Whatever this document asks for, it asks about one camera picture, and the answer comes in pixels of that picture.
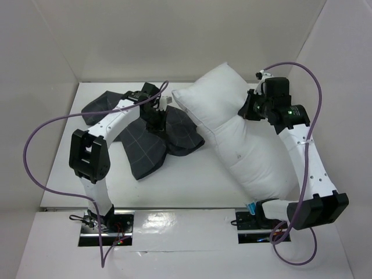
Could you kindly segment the dark grey checked pillowcase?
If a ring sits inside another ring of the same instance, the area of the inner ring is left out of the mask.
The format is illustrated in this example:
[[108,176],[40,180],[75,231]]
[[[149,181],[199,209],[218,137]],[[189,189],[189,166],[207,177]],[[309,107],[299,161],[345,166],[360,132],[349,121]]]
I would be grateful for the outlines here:
[[[106,91],[87,104],[82,109],[86,125],[91,127],[97,124],[103,118],[100,112],[113,109],[120,95],[116,92]],[[196,125],[185,112],[172,106],[167,106],[167,111],[165,135],[149,133],[145,128],[145,122],[142,119],[137,119],[115,139],[115,141],[122,143],[131,173],[136,180],[140,180],[159,169],[168,154],[187,156],[205,143],[203,137],[198,134]]]

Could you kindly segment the white pillow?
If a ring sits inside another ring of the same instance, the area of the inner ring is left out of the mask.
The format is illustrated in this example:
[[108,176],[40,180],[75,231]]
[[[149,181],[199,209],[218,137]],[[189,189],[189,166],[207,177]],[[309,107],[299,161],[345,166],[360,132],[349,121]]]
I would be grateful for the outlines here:
[[238,115],[249,88],[223,63],[172,95],[250,198],[285,199],[299,183],[284,143],[268,122]]

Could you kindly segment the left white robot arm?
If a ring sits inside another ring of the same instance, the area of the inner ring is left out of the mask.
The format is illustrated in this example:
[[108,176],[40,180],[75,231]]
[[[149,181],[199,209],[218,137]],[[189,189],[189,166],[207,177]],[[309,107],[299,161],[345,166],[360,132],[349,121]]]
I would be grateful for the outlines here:
[[79,177],[87,197],[94,201],[88,215],[102,232],[115,224],[115,208],[108,195],[106,176],[110,170],[109,148],[120,133],[137,119],[145,122],[148,132],[166,133],[166,107],[170,103],[162,93],[168,86],[145,83],[139,91],[120,95],[113,109],[100,114],[103,118],[87,130],[77,129],[71,136],[69,166]]

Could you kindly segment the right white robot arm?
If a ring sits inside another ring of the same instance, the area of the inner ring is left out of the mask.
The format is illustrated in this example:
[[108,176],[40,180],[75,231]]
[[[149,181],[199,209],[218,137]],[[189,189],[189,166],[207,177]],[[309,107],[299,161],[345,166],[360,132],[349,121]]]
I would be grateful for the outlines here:
[[253,220],[260,228],[273,220],[289,223],[302,230],[331,224],[349,204],[347,194],[339,193],[326,173],[312,137],[312,124],[302,105],[293,105],[289,94],[289,80],[273,77],[260,71],[259,84],[248,91],[239,110],[246,120],[266,119],[284,143],[299,181],[297,202],[266,199],[256,202]]

